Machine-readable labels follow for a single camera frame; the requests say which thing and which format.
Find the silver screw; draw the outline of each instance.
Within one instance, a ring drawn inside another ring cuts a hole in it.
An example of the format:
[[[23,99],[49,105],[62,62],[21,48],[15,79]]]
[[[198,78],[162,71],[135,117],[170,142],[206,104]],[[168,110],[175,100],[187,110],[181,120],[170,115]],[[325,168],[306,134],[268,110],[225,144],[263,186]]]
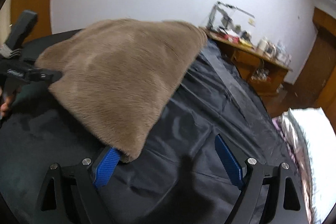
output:
[[[86,158],[82,161],[83,165],[89,165],[91,163],[91,159],[90,158]]]
[[[255,165],[255,164],[257,163],[257,160],[256,160],[255,158],[249,158],[249,159],[247,160],[247,162],[248,162],[249,164]]]
[[[57,163],[53,163],[53,164],[50,165],[50,169],[51,169],[51,170],[54,170],[54,169],[56,169],[57,167],[58,167],[58,164],[57,164]]]
[[[283,162],[282,164],[281,164],[281,166],[282,166],[282,168],[283,169],[289,169],[289,164],[288,163],[286,163],[286,162]]]

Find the blue gripper pad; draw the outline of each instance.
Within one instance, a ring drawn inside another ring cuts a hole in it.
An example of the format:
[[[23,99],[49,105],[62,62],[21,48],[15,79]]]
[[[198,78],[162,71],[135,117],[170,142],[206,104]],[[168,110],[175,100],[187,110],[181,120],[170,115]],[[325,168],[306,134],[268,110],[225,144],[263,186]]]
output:
[[[231,183],[242,189],[244,186],[242,168],[220,135],[215,138],[215,150]]]
[[[109,182],[115,167],[120,160],[120,152],[115,148],[110,148],[103,156],[102,160],[92,170],[95,180],[93,185],[97,188],[105,186]]]

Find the black fabric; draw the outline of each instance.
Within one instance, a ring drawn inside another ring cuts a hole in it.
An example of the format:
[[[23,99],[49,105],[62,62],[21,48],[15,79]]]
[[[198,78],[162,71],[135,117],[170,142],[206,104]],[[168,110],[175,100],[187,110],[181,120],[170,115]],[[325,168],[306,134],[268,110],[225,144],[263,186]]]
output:
[[[140,157],[119,164],[99,190],[117,223],[224,223],[240,192],[215,152],[218,133],[260,162],[286,161],[295,170],[260,98],[236,68],[221,59],[213,42],[208,48],[250,96],[262,121],[246,122],[200,54],[153,126]],[[39,187],[51,163],[73,165],[100,147],[45,86],[26,86],[0,129],[0,192],[18,220],[32,223]],[[259,222],[266,195],[264,186],[252,223]]]

